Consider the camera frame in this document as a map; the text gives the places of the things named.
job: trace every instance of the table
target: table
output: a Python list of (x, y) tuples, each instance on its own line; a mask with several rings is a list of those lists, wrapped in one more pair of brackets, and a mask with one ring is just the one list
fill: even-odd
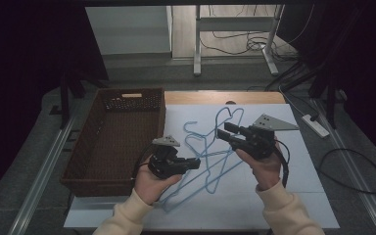
[[(283, 97), (277, 92), (166, 92), (166, 122), (164, 135), (171, 134), (181, 142), (178, 156), (191, 158), (190, 150), (183, 144), (182, 126), (186, 121), (197, 120), (198, 124), (189, 129), (208, 132), (213, 129), (214, 114), (221, 107), (228, 107), (233, 119), (241, 117), (242, 125), (250, 124), (267, 114), (286, 120), (292, 124), (295, 118), (289, 105), (284, 104)], [(237, 105), (224, 105), (233, 101)], [(302, 135), (298, 130), (276, 131), (276, 135), (288, 145), (292, 156), (290, 162), (291, 176), (289, 188), (300, 194), (307, 205), (310, 216), (323, 227), (337, 228), (338, 222), (329, 205), (326, 194), (314, 170), (307, 153)], [(202, 143), (193, 143), (194, 148), (201, 148)], [(215, 141), (210, 151), (227, 149), (223, 141)], [(161, 203), (144, 218), (144, 227), (149, 231), (254, 231), (267, 229), (268, 225), (262, 217), (262, 202), (255, 193), (255, 180), (250, 168), (235, 156), (230, 156), (222, 164), (222, 159), (212, 157), (207, 160), (211, 167), (211, 188), (203, 187), (207, 171), (205, 160), (199, 170), (185, 174), (183, 188), (172, 186), (163, 195)], [(176, 197), (172, 192), (178, 190)], [(123, 202), (127, 197), (74, 198), (65, 227), (79, 230), (94, 230), (105, 218), (111, 216), (115, 203)]]

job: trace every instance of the power outlet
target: power outlet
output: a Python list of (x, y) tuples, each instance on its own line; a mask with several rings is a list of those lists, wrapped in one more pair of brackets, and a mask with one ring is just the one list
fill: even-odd
[(302, 120), (314, 131), (318, 134), (321, 138), (325, 138), (329, 135), (329, 132), (323, 128), (322, 125), (319, 124), (316, 120), (311, 121), (310, 115), (305, 115), (302, 117)]

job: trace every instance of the person's right hand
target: person's right hand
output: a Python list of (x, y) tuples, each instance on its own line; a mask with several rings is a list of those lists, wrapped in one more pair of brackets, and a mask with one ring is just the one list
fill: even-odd
[[(278, 142), (276, 142), (276, 148), (280, 151)], [(282, 164), (276, 154), (272, 153), (270, 157), (259, 161), (241, 149), (237, 149), (236, 154), (253, 170), (260, 191), (267, 190), (279, 182)]]

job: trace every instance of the basket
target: basket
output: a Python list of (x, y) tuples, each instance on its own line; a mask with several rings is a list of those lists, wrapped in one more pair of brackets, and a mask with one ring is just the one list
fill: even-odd
[(99, 89), (60, 182), (76, 197), (130, 195), (134, 166), (164, 127), (162, 88)]

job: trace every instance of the desk leg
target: desk leg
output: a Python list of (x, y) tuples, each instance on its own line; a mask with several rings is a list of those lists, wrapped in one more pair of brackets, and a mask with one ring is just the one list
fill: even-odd
[(201, 6), (195, 6), (195, 52), (194, 52), (194, 75), (199, 76), (201, 75), (201, 44), (200, 44), (200, 10)]
[(263, 50), (261, 51), (264, 55), (268, 68), (270, 69), (270, 73), (272, 75), (279, 74), (279, 71), (277, 70), (277, 67), (273, 62), (273, 56), (271, 54), (271, 44), (273, 43), (273, 38), (276, 35), (277, 26), (279, 26), (280, 16), (282, 15), (283, 8), (284, 8), (284, 5), (277, 6), (277, 12), (276, 12), (276, 15), (274, 16), (273, 23), (271, 24), (271, 29), (267, 37), (267, 42)]

